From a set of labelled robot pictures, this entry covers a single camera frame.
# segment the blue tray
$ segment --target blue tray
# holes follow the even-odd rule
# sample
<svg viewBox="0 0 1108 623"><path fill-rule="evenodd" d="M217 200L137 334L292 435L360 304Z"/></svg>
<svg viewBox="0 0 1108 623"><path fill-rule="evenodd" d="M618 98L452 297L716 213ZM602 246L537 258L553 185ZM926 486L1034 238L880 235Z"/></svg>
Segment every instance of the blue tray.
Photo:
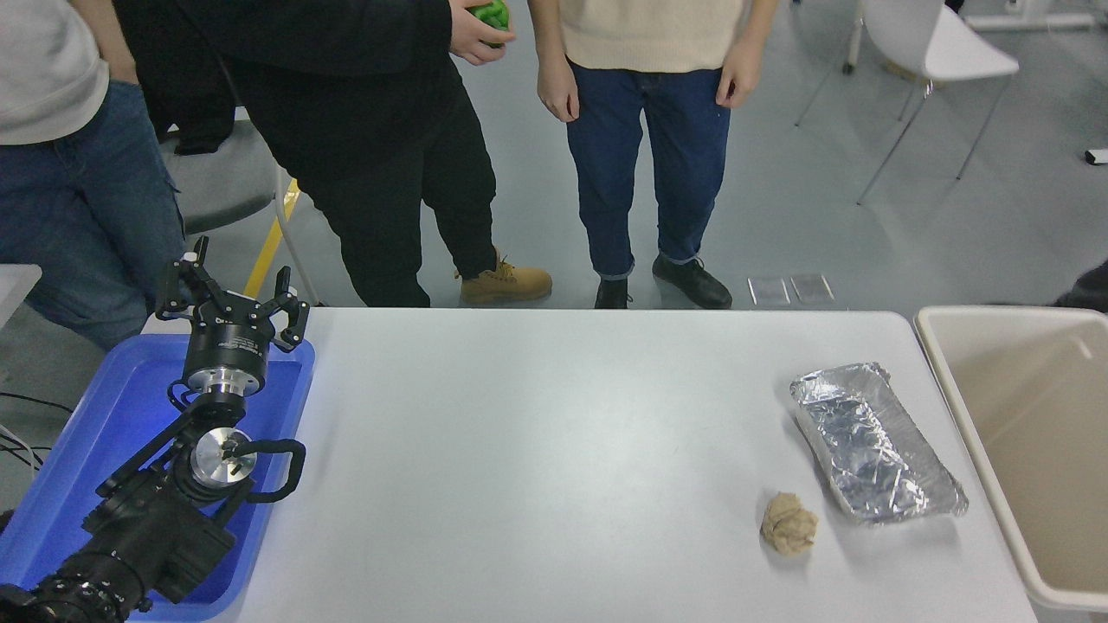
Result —
<svg viewBox="0 0 1108 623"><path fill-rule="evenodd" d="M186 335L140 335L107 354L0 535L0 583L30 590L89 541L81 522L102 501L96 487L179 415L165 388L181 378L187 347ZM288 354L270 348L265 388L246 399L238 428L252 439L293 437L315 359L307 343ZM287 463L287 455L259 456L255 490L278 489ZM295 504L296 493L277 503ZM153 610L134 612L131 620L205 621L223 612L249 578L270 507L243 504L227 524L235 548L185 601L172 604L151 593Z"/></svg>

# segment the beige sweater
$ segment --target beige sweater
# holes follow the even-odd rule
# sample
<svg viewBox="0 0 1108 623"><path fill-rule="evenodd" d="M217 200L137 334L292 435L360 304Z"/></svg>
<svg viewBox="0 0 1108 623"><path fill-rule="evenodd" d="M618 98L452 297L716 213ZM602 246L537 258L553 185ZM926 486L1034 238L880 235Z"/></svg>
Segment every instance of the beige sweater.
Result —
<svg viewBox="0 0 1108 623"><path fill-rule="evenodd" d="M68 0L0 0L0 145L76 132L107 92L107 63Z"/></svg>
<svg viewBox="0 0 1108 623"><path fill-rule="evenodd" d="M566 55L588 69L719 69L741 32L745 0L561 0Z"/></svg>

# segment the dough ball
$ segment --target dough ball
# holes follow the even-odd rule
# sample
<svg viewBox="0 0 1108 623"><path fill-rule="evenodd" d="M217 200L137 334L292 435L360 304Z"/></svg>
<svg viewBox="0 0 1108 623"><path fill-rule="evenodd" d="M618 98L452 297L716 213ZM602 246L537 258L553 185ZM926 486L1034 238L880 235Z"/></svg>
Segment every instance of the dough ball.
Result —
<svg viewBox="0 0 1108 623"><path fill-rule="evenodd" d="M792 493L778 493L766 507L762 538L778 553L796 555L815 543L815 524L819 521L819 518L800 504L800 498Z"/></svg>

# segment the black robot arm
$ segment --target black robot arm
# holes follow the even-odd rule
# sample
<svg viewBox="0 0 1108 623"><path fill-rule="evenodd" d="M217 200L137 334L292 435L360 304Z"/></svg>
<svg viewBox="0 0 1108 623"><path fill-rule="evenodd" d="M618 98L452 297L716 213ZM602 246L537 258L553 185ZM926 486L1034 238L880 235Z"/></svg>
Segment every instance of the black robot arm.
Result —
<svg viewBox="0 0 1108 623"><path fill-rule="evenodd" d="M156 316L192 323L182 378L196 398L181 416L96 488L103 501L82 528L92 537L39 584L0 585L0 623L120 623L152 606L157 591L179 603L230 551L226 524L243 503L284 499L300 479L306 451L293 439L252 440L235 425L266 380L269 344L290 351L304 341L309 306L277 276L260 303L225 290L204 269L207 238L166 266ZM278 336L271 317L285 312ZM284 486L255 492L258 455L289 453Z"/></svg>

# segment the plastic container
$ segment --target plastic container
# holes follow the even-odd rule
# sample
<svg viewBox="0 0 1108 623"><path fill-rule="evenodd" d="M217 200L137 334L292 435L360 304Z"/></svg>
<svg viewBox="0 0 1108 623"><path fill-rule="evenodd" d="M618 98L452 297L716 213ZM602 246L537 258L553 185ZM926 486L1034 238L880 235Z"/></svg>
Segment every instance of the plastic container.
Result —
<svg viewBox="0 0 1108 623"><path fill-rule="evenodd" d="M0 584L33 589L88 542L81 522L102 500L96 487L179 415L165 389L181 377L187 346L187 335L140 335L107 354L0 537ZM289 354L270 348L265 388L246 399L238 428L253 439L294 437L314 364L310 344ZM286 455L260 456L252 473L256 489L278 489L287 463ZM296 493L278 503L296 503ZM172 604L151 593L153 610L130 620L206 621L223 612L249 578L270 508L244 504L235 513L227 524L234 549L185 601Z"/></svg>
<svg viewBox="0 0 1108 623"><path fill-rule="evenodd" d="M925 307L916 330L1027 593L1108 611L1108 318Z"/></svg>

